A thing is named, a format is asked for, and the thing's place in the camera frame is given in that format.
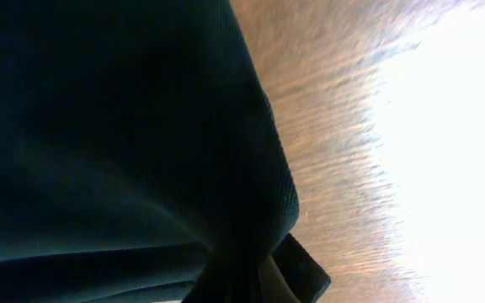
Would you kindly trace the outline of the black t-shirt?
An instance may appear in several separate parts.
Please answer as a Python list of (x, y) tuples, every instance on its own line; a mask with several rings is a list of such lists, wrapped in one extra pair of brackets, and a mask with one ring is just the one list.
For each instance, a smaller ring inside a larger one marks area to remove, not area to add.
[(314, 302), (226, 0), (0, 0), (0, 302)]

